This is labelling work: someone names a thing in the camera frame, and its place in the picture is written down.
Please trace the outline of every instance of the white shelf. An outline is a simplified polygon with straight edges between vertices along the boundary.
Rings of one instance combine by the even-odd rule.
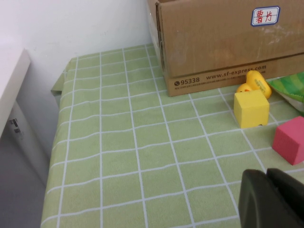
[[[26,50],[0,46],[0,137],[30,64]]]

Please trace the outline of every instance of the white grid lines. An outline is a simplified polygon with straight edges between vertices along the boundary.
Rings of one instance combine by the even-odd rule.
[[[76,73],[77,73],[77,66],[78,66],[78,58],[76,61],[75,78],[76,78]],[[73,103],[74,103],[74,93],[72,93],[72,107],[71,107],[71,112],[70,112],[70,121],[72,120]],[[70,135],[71,135],[71,122],[69,122],[69,128],[68,128],[68,133],[67,133],[66,158],[65,158],[65,165],[64,165],[64,169],[63,169],[63,178],[62,178],[61,191],[60,191],[57,228],[59,228],[59,225],[60,225],[60,214],[61,214],[61,209],[62,209],[62,200],[63,200],[63,191],[64,191],[63,186],[64,186],[65,180],[66,180],[66,172],[67,172],[67,163],[66,162],[67,162],[68,151],[69,151]]]
[[[101,66],[101,53],[99,53],[99,66],[100,66],[100,75],[102,75],[102,66]],[[101,106],[101,101],[102,101],[102,80],[100,78],[100,94],[99,94],[99,131],[102,132],[102,106]],[[102,181],[102,176],[103,176],[103,159],[102,159],[102,134],[99,134],[99,186],[100,186],[100,228],[103,228],[104,225],[104,212],[103,212],[103,181]]]
[[[230,132],[238,132],[238,131],[241,131],[241,129],[232,129],[232,130],[226,130],[226,131],[222,131],[222,132],[215,132],[215,133],[210,133],[210,134],[207,134],[207,136],[212,136],[212,135],[216,135],[216,134],[221,134],[221,133],[230,133]],[[99,132],[96,132],[96,133],[93,133],[91,135],[88,135],[88,136],[84,136],[84,137],[81,137],[81,138],[77,138],[77,139],[71,139],[70,141],[76,141],[76,140],[79,140],[79,139],[85,139],[85,138],[88,138],[88,137],[91,137],[93,135],[96,135],[96,134],[99,134]],[[200,136],[196,136],[196,137],[191,137],[191,138],[187,138],[187,139],[180,139],[180,140],[175,140],[173,141],[173,143],[178,143],[178,142],[183,142],[183,141],[189,141],[189,140],[192,140],[192,139],[198,139],[198,138],[204,138],[206,137],[205,135],[200,135]],[[53,149],[61,144],[61,143],[64,143],[66,142],[67,140],[62,140],[62,141],[59,141],[54,147]],[[138,149],[145,149],[145,148],[148,148],[148,147],[151,147],[151,146],[158,146],[158,145],[165,145],[165,144],[169,144],[170,142],[163,142],[163,143],[155,143],[155,144],[149,144],[149,145],[146,145],[146,146],[143,146],[143,147],[138,147]],[[124,149],[124,150],[115,150],[115,151],[104,151],[103,153],[112,153],[112,152],[127,152],[127,151],[133,151],[135,150],[135,148],[132,148],[132,149]],[[78,160],[85,160],[85,159],[89,159],[91,158],[92,156],[89,156],[89,157],[85,157],[85,158],[82,158],[82,159],[75,159],[75,160],[68,160],[67,162],[74,162],[74,161],[78,161]],[[54,163],[51,168],[55,165],[58,165],[58,164],[62,164],[63,162],[58,162],[58,163]]]
[[[57,142],[54,145],[54,147],[53,147],[53,149],[55,149],[57,145],[66,142],[67,144],[66,144],[65,159],[64,159],[64,161],[52,164],[52,166],[50,167],[50,169],[52,169],[52,168],[54,168],[55,166],[57,166],[59,164],[63,164],[64,165],[63,166],[63,179],[62,179],[61,185],[55,186],[55,187],[49,189],[47,191],[47,193],[46,193],[46,194],[49,194],[53,190],[61,189],[61,191],[60,191],[60,198],[59,198],[58,214],[54,215],[54,216],[47,217],[41,223],[41,225],[43,225],[46,221],[48,221],[50,219],[57,219],[57,228],[59,228],[60,227],[60,218],[61,217],[80,215],[80,214],[83,214],[83,213],[86,213],[86,212],[98,211],[99,210],[100,211],[100,227],[102,228],[103,227],[103,220],[104,220],[104,218],[103,218],[103,216],[104,216],[103,215],[103,210],[104,209],[109,209],[109,208],[114,208],[114,207],[134,204],[134,203],[142,203],[142,205],[143,205],[143,213],[144,213],[144,221],[145,221],[145,226],[147,228],[148,227],[148,216],[147,216],[147,209],[146,209],[146,201],[148,201],[148,200],[154,200],[154,199],[159,199],[159,198],[163,198],[163,197],[168,197],[168,196],[178,196],[178,195],[184,195],[185,200],[186,200],[186,204],[187,204],[187,208],[188,208],[188,212],[189,212],[189,215],[190,215],[190,219],[191,219],[190,224],[185,225],[185,226],[180,226],[180,227],[190,228],[190,227],[195,227],[195,226],[202,225],[202,224],[221,222],[221,221],[230,220],[230,219],[238,219],[238,217],[239,217],[239,215],[238,215],[238,208],[237,208],[236,202],[234,200],[234,197],[233,197],[233,194],[232,194],[232,191],[231,191],[229,185],[239,184],[239,183],[241,183],[241,181],[239,180],[239,181],[235,181],[235,182],[227,182],[226,178],[224,176],[224,172],[221,169],[220,164],[218,162],[218,159],[219,158],[224,158],[224,157],[239,156],[239,155],[242,155],[242,154],[247,154],[247,153],[252,153],[253,152],[254,155],[255,155],[255,157],[256,157],[256,159],[258,160],[259,164],[262,166],[263,170],[266,171],[265,168],[264,168],[264,166],[263,166],[263,164],[262,164],[262,162],[261,162],[261,160],[260,160],[260,158],[257,155],[257,152],[258,151],[262,151],[262,150],[266,150],[266,149],[270,149],[271,147],[265,147],[265,148],[261,148],[261,149],[254,149],[253,146],[252,146],[252,144],[251,144],[251,142],[249,141],[249,139],[245,135],[243,129],[233,129],[233,130],[227,130],[227,131],[207,134],[206,129],[204,128],[204,125],[203,125],[202,120],[201,120],[202,117],[209,116],[209,115],[216,115],[216,114],[220,114],[220,113],[231,113],[232,116],[233,116],[233,118],[234,118],[234,120],[235,120],[235,122],[237,123],[237,121],[235,119],[235,116],[233,115],[233,110],[231,109],[231,107],[227,103],[227,101],[225,99],[225,96],[222,94],[222,92],[221,92],[220,89],[218,89],[219,90],[219,95],[207,96],[207,97],[201,97],[201,98],[195,98],[195,99],[192,99],[191,95],[189,95],[189,100],[175,102],[175,103],[171,103],[171,104],[162,104],[162,98],[163,97],[162,97],[162,94],[160,94],[160,92],[164,92],[166,90],[162,90],[162,91],[158,90],[158,86],[157,86],[157,83],[156,83],[157,81],[156,80],[158,80],[158,79],[163,80],[163,79],[159,78],[159,77],[156,78],[155,75],[154,75],[154,71],[153,71],[153,69],[155,69],[156,67],[159,68],[159,66],[156,66],[156,67],[152,66],[152,60],[154,60],[154,59],[151,59],[152,56],[149,55],[148,47],[147,46],[136,48],[136,49],[132,49],[130,51],[137,50],[137,49],[145,50],[145,52],[147,54],[147,57],[142,57],[142,58],[137,58],[137,59],[131,59],[131,60],[126,61],[125,60],[125,58],[126,58],[125,53],[127,51],[129,51],[129,50],[121,49],[121,50],[118,50],[117,52],[107,53],[105,55],[110,55],[110,54],[114,54],[114,53],[122,53],[123,60],[124,60],[123,62],[115,62],[115,63],[102,64],[102,56],[103,56],[102,53],[99,53],[99,56],[96,55],[96,56],[93,56],[93,57],[77,58],[77,60],[76,60],[76,68],[74,70],[75,71],[74,79],[69,80],[69,81],[65,81],[65,82],[72,82],[73,81],[73,91],[69,92],[69,93],[67,93],[67,94],[65,94],[65,95],[63,95],[61,97],[61,98],[64,98],[66,95],[72,94],[72,102],[69,100],[69,102],[71,102],[71,106],[64,107],[64,108],[62,108],[60,110],[60,112],[61,112],[62,110],[65,110],[65,109],[68,109],[68,108],[71,109],[70,110],[69,121],[62,122],[58,126],[58,127],[60,127],[63,124],[68,124],[69,128],[67,130],[68,131],[67,132],[67,139]],[[93,67],[100,67],[100,76],[91,77],[91,78],[89,78],[89,77],[88,78],[76,78],[78,70],[80,70],[80,69],[86,69],[86,68],[93,68],[93,67],[78,68],[78,66],[81,64],[78,61],[80,61],[82,59],[98,58],[98,57],[99,57],[100,63],[99,63],[98,66],[93,66]],[[140,60],[140,59],[147,59],[149,61],[149,65],[150,66],[149,67],[138,68],[138,69],[131,70],[131,71],[127,71],[127,63],[128,62],[130,62],[130,61],[136,61],[136,60]],[[124,63],[124,72],[115,73],[115,74],[108,74],[108,75],[103,75],[102,74],[102,70],[103,70],[102,67],[103,66],[114,65],[114,64],[122,64],[122,63]],[[129,72],[134,72],[134,71],[139,71],[139,70],[142,70],[142,69],[150,69],[151,73],[152,73],[152,78],[138,80],[138,81],[135,81],[135,82],[129,82],[128,73]],[[64,73],[64,77],[66,78],[67,77],[67,71],[64,70],[63,73]],[[125,75],[126,83],[120,83],[120,84],[116,84],[116,85],[106,85],[106,86],[102,85],[102,77],[104,77],[104,76],[114,76],[114,75],[122,75],[122,76]],[[75,90],[75,87],[78,87],[77,84],[76,84],[77,80],[97,79],[97,78],[100,78],[99,88],[77,89],[77,90]],[[130,87],[129,87],[129,85],[130,84],[134,84],[134,83],[138,83],[138,82],[142,82],[142,81],[151,81],[152,83],[154,83],[155,88],[156,88],[156,92],[150,92],[150,93],[138,94],[138,95],[130,96]],[[115,86],[123,86],[125,88],[124,85],[127,86],[128,96],[126,96],[126,97],[112,98],[112,99],[102,99],[102,88],[105,88],[105,87],[110,87],[111,88],[111,87],[115,87]],[[77,92],[77,91],[94,91],[94,90],[98,90],[98,89],[99,89],[99,99],[98,100],[95,100],[95,101],[85,101],[85,102],[81,102],[81,103],[76,104],[77,101],[74,98],[75,92]],[[149,94],[157,94],[160,105],[159,106],[155,106],[155,107],[148,107],[148,108],[144,108],[144,109],[140,109],[140,110],[133,110],[131,98],[138,97],[138,96],[143,96],[143,95],[149,95]],[[197,108],[196,108],[196,106],[195,106],[195,104],[194,104],[193,101],[194,100],[200,100],[200,99],[209,99],[209,98],[213,98],[213,97],[221,97],[224,100],[226,106],[228,107],[228,110],[227,111],[216,112],[216,113],[211,113],[211,114],[206,114],[206,115],[199,116],[198,110],[197,110]],[[120,99],[125,99],[125,101],[128,99],[128,103],[129,103],[129,107],[130,107],[130,111],[129,112],[102,114],[102,102],[103,101],[112,101],[112,100],[120,100]],[[81,104],[86,104],[86,103],[89,103],[89,104],[96,103],[97,104],[97,102],[99,102],[99,106],[100,106],[99,107],[99,114],[96,113],[96,114],[91,115],[91,116],[85,116],[85,115],[83,115],[83,118],[81,118],[81,119],[72,120],[72,112],[73,112],[73,108],[75,106],[81,105]],[[167,121],[166,114],[164,112],[164,107],[170,106],[170,105],[178,105],[178,104],[187,103],[187,102],[191,102],[191,104],[192,104],[192,106],[193,106],[193,108],[195,110],[195,113],[196,113],[195,117],[189,117],[189,118],[184,118],[184,119],[179,119],[179,120]],[[283,101],[276,101],[276,102],[272,102],[271,104],[275,104],[275,103],[279,103],[279,102],[283,102]],[[160,108],[161,109],[162,116],[164,118],[164,122],[153,123],[153,124],[146,124],[146,125],[141,125],[141,126],[135,127],[135,125],[134,125],[134,119],[133,119],[133,113],[144,111],[144,110],[155,109],[155,108]],[[131,116],[131,122],[132,122],[132,128],[130,128],[130,129],[124,129],[124,130],[115,130],[115,129],[113,129],[113,131],[103,131],[102,130],[102,117],[103,116],[114,116],[114,115],[122,115],[122,114],[130,114],[130,116]],[[280,123],[286,122],[286,120],[284,120],[284,121],[277,121],[270,112],[269,112],[269,115],[273,118],[274,123],[270,123],[268,125],[274,125],[274,124],[279,125]],[[85,120],[88,120],[88,119],[93,118],[93,117],[99,117],[99,121],[100,121],[99,132],[92,133],[90,135],[87,135],[87,136],[84,136],[84,137],[80,137],[80,138],[75,138],[75,139],[71,139],[70,138],[70,136],[71,136],[71,132],[70,132],[71,130],[70,130],[70,128],[71,128],[72,122],[85,121]],[[203,135],[199,135],[199,136],[192,137],[192,138],[180,139],[180,140],[176,140],[176,141],[172,140],[171,133],[170,133],[170,128],[169,128],[169,123],[179,122],[179,121],[186,121],[186,120],[197,119],[197,118],[199,120],[199,123],[200,123],[202,129],[203,129],[203,132],[204,132]],[[148,126],[160,125],[160,124],[166,125],[166,130],[167,130],[167,134],[168,134],[168,137],[169,137],[169,140],[168,140],[169,142],[148,144],[148,145],[145,145],[145,146],[142,146],[142,147],[138,147],[138,145],[137,145],[137,138],[136,138],[136,129],[143,128],[143,127],[148,127]],[[133,132],[134,148],[112,150],[112,151],[102,151],[102,136],[103,136],[104,133],[116,133],[116,132],[127,132],[127,131],[132,131]],[[209,140],[209,136],[216,135],[216,134],[221,134],[221,133],[237,132],[237,131],[241,131],[242,132],[243,136],[245,137],[247,143],[250,146],[250,150],[244,151],[244,152],[238,152],[238,153],[234,153],[234,154],[225,154],[225,155],[221,155],[221,156],[216,156],[215,153],[214,153],[214,150],[212,148],[212,144],[211,144],[211,142]],[[99,134],[99,152],[98,153],[96,151],[96,154],[90,155],[88,157],[68,160],[68,152],[69,152],[69,148],[71,147],[70,143],[72,141],[77,141],[77,140],[80,140],[80,139],[86,139],[86,138],[89,138],[91,136],[98,135],[98,134]],[[211,152],[212,152],[212,157],[206,158],[206,159],[201,159],[201,160],[178,162],[177,154],[176,154],[175,148],[174,148],[174,146],[175,146],[174,143],[185,142],[185,141],[189,141],[189,140],[193,140],[193,139],[199,139],[199,138],[206,138],[206,140],[208,142],[208,145],[209,145],[209,147],[211,149]],[[174,160],[170,161],[172,163],[171,164],[163,165],[161,167],[156,167],[156,168],[150,168],[150,169],[142,170],[141,169],[141,164],[140,164],[141,161],[139,159],[139,152],[140,152],[139,150],[144,149],[144,148],[148,148],[148,147],[152,147],[152,146],[165,145],[165,144],[170,144],[171,145],[171,149],[172,149],[173,157],[174,157]],[[114,153],[114,152],[130,152],[130,151],[133,151],[136,154],[136,160],[137,160],[137,170],[136,171],[127,172],[127,173],[119,173],[119,174],[115,174],[115,172],[114,172],[114,174],[112,173],[113,175],[103,176],[103,173],[102,173],[102,171],[103,171],[103,167],[102,167],[103,154]],[[65,182],[68,182],[68,181],[65,180],[65,178],[66,178],[66,172],[67,172],[67,163],[69,163],[69,162],[84,161],[84,160],[87,160],[87,159],[90,159],[90,158],[94,158],[94,157],[98,157],[98,156],[99,156],[98,159],[99,159],[99,162],[100,162],[100,167],[99,167],[99,169],[100,169],[99,170],[99,175],[100,176],[99,177],[97,177],[97,175],[95,175],[95,176],[93,176],[94,178],[91,177],[92,178],[91,180],[87,180],[87,181],[79,182],[79,183],[71,183],[70,182],[70,184],[65,184]],[[183,180],[183,176],[182,176],[181,170],[180,170],[180,165],[191,164],[191,163],[198,163],[198,162],[206,162],[206,161],[212,161],[212,160],[214,160],[216,162],[216,164],[217,164],[217,167],[218,167],[219,172],[221,174],[221,177],[223,179],[223,183],[218,183],[218,184],[214,184],[214,185],[204,185],[204,186],[194,187],[194,188],[191,188],[191,189],[186,189],[185,183],[184,183],[184,180]],[[156,195],[156,196],[153,196],[153,197],[145,198],[144,197],[144,186],[143,186],[143,182],[142,182],[143,181],[143,179],[142,179],[142,173],[149,172],[149,171],[163,170],[163,169],[166,169],[166,168],[169,168],[169,167],[175,167],[175,166],[177,167],[177,171],[178,171],[179,178],[180,178],[181,185],[182,185],[182,190],[178,191],[178,192],[172,192],[172,193],[168,193],[168,194]],[[298,172],[298,171],[304,171],[304,169],[289,170],[289,171],[285,171],[285,172],[286,173],[294,173],[294,172]],[[140,198],[140,195],[139,195],[137,200],[132,200],[132,201],[127,201],[127,202],[122,202],[122,203],[117,203],[117,204],[111,204],[111,205],[103,206],[103,200],[104,200],[103,199],[103,180],[104,179],[109,179],[109,178],[116,178],[116,177],[127,176],[127,175],[134,175],[134,174],[136,174],[136,175],[139,176],[140,188],[141,188],[141,198]],[[91,183],[93,181],[99,181],[99,184],[100,184],[100,207],[98,207],[98,208],[84,209],[84,210],[77,211],[77,212],[72,212],[72,213],[62,213],[61,209],[62,209],[62,204],[63,204],[63,193],[65,191],[65,188],[69,188],[69,187],[73,187],[73,186],[80,186],[80,185],[87,185],[87,184],[89,184],[89,183]],[[187,193],[191,192],[191,191],[199,190],[199,189],[209,189],[209,188],[216,188],[216,187],[226,187],[227,188],[227,190],[229,192],[229,195],[231,197],[232,203],[234,205],[234,208],[236,210],[237,215],[235,215],[235,216],[229,216],[229,217],[224,217],[224,218],[217,218],[217,219],[212,219],[212,220],[205,220],[205,221],[201,221],[201,222],[195,222],[194,218],[193,218],[193,214],[192,214],[192,210],[191,210],[191,206],[190,206],[190,202],[189,202]]]
[[[135,152],[136,152],[136,159],[137,159],[137,167],[138,167],[138,174],[139,174],[139,182],[141,185],[141,194],[142,194],[142,206],[143,206],[143,214],[144,214],[144,222],[146,228],[148,228],[148,217],[147,217],[147,210],[146,210],[146,203],[144,201],[144,192],[143,192],[143,178],[141,173],[141,165],[139,162],[139,154],[138,154],[138,148],[137,148],[137,140],[136,140],[136,133],[135,133],[135,127],[134,127],[134,119],[133,119],[133,113],[132,113],[132,104],[131,104],[131,96],[130,96],[130,88],[129,88],[129,80],[128,80],[128,74],[127,74],[127,66],[125,62],[125,56],[124,56],[124,49],[123,49],[123,60],[124,60],[124,68],[125,68],[125,76],[127,81],[127,88],[128,88],[128,96],[129,96],[129,106],[130,106],[130,112],[131,112],[131,122],[132,122],[132,128],[133,128],[133,136],[134,136],[134,144],[135,144]]]
[[[265,147],[265,148],[262,148],[262,149],[258,149],[257,151],[263,151],[263,150],[270,149],[270,148],[271,147]],[[245,151],[245,152],[239,152],[239,153],[233,153],[233,154],[225,154],[225,155],[220,155],[220,156],[216,156],[216,157],[205,158],[205,159],[201,159],[201,160],[184,161],[184,162],[172,163],[172,164],[167,164],[167,165],[164,165],[164,166],[161,166],[161,167],[157,167],[157,168],[150,168],[150,169],[141,170],[141,173],[143,173],[143,172],[149,172],[149,171],[163,170],[163,169],[166,169],[166,168],[169,168],[169,167],[172,167],[172,166],[176,166],[176,165],[185,165],[185,164],[194,164],[194,163],[200,163],[200,162],[207,162],[207,161],[212,161],[212,160],[215,160],[215,159],[218,159],[218,158],[233,157],[233,156],[238,156],[238,155],[247,154],[247,153],[251,153],[251,152],[252,151],[250,150],[250,151]],[[96,154],[96,155],[90,156],[90,158],[97,157],[97,156],[99,156],[99,153]],[[113,177],[123,177],[123,176],[132,175],[132,174],[138,174],[138,173],[139,173],[138,171],[133,171],[133,172],[127,172],[127,173],[121,173],[121,174],[104,176],[101,179],[108,179],[108,178],[113,178]],[[74,184],[67,184],[67,185],[64,185],[64,187],[84,185],[84,184],[88,184],[90,182],[93,182],[93,181],[96,181],[96,180],[99,180],[99,179],[100,178],[93,178],[91,180],[84,181],[84,182],[79,182],[79,183],[74,183]],[[50,190],[47,191],[47,194],[49,194],[51,191],[53,191],[55,189],[59,189],[59,188],[61,188],[61,186],[53,187],[53,188],[51,188]],[[196,188],[201,189],[201,188],[205,188],[205,186],[200,186],[200,187],[196,187]]]
[[[173,156],[174,156],[175,163],[176,163],[176,166],[177,166],[177,171],[178,171],[179,176],[180,176],[180,181],[181,181],[182,189],[183,189],[183,192],[184,192],[184,195],[185,195],[185,199],[186,199],[186,203],[187,203],[187,207],[188,207],[191,223],[194,224],[194,218],[193,218],[193,214],[192,214],[192,211],[191,211],[188,195],[187,195],[187,192],[186,192],[185,183],[184,183],[183,178],[182,178],[181,169],[180,169],[180,167],[178,165],[178,160],[177,160],[177,156],[176,156],[175,149],[174,149],[174,146],[173,146],[173,142],[172,142],[169,126],[168,126],[166,115],[165,115],[165,112],[164,112],[164,109],[163,109],[163,106],[162,106],[161,96],[159,94],[157,83],[156,83],[156,79],[155,79],[155,76],[154,76],[154,72],[152,70],[152,65],[151,65],[151,60],[150,60],[150,57],[149,57],[148,49],[147,49],[147,46],[145,46],[145,47],[146,47],[146,52],[147,52],[148,59],[149,59],[149,64],[150,64],[150,67],[151,67],[151,72],[152,72],[153,79],[154,79],[154,85],[155,85],[156,92],[157,92],[157,95],[158,95],[158,99],[159,99],[159,102],[160,102],[160,105],[161,105],[161,112],[162,112],[163,118],[165,120],[165,124],[166,124],[166,129],[167,129],[169,141],[170,141],[171,148],[172,148],[172,151],[173,151]]]
[[[229,188],[229,186],[228,186],[228,184],[227,184],[227,181],[226,181],[226,178],[225,178],[225,176],[224,176],[224,173],[223,173],[223,171],[222,171],[222,169],[221,169],[221,167],[220,167],[220,165],[219,165],[218,159],[217,159],[217,157],[216,157],[216,155],[215,155],[215,153],[214,153],[214,150],[213,150],[213,147],[212,147],[211,142],[210,142],[210,140],[209,140],[209,137],[207,136],[206,129],[205,129],[205,127],[204,127],[204,125],[203,125],[203,123],[202,123],[202,121],[201,121],[201,119],[200,119],[198,110],[197,110],[197,108],[196,108],[196,106],[195,106],[195,104],[194,104],[194,102],[193,102],[192,97],[191,97],[190,94],[189,94],[189,97],[190,97],[190,99],[191,99],[192,106],[193,106],[193,108],[194,108],[194,110],[195,110],[195,113],[196,113],[196,116],[197,116],[197,118],[198,118],[198,120],[199,120],[199,123],[200,123],[200,125],[201,125],[201,127],[202,127],[202,129],[203,129],[203,132],[204,132],[205,136],[206,136],[208,145],[209,145],[209,147],[210,147],[210,149],[211,149],[211,153],[212,153],[212,155],[213,155],[213,158],[214,158],[214,160],[215,160],[215,163],[217,164],[217,167],[218,167],[218,170],[219,170],[219,172],[220,172],[220,175],[221,175],[221,177],[222,177],[222,179],[223,179],[223,181],[224,181],[224,183],[225,183],[225,186],[226,186],[226,188],[227,188],[227,190],[228,190],[228,192],[229,192],[229,195],[230,195],[230,198],[231,198],[231,200],[232,200],[233,206],[234,206],[234,208],[235,208],[235,210],[236,210],[237,215],[239,216],[239,214],[238,214],[238,206],[237,206],[237,203],[236,203],[236,201],[234,200],[232,191],[231,191],[231,189]]]

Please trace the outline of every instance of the green plastic bag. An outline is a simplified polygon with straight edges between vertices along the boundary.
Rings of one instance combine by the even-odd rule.
[[[269,84],[304,116],[304,72],[270,81]]]

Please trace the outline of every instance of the black object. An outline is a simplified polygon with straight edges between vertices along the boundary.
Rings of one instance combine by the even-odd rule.
[[[245,170],[238,211],[242,228],[304,228],[304,185],[279,169]]]

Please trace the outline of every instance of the label sticker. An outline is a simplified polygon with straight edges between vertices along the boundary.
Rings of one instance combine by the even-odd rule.
[[[279,6],[269,6],[256,8],[252,12],[251,25],[264,26],[274,25],[279,21],[280,16]]]

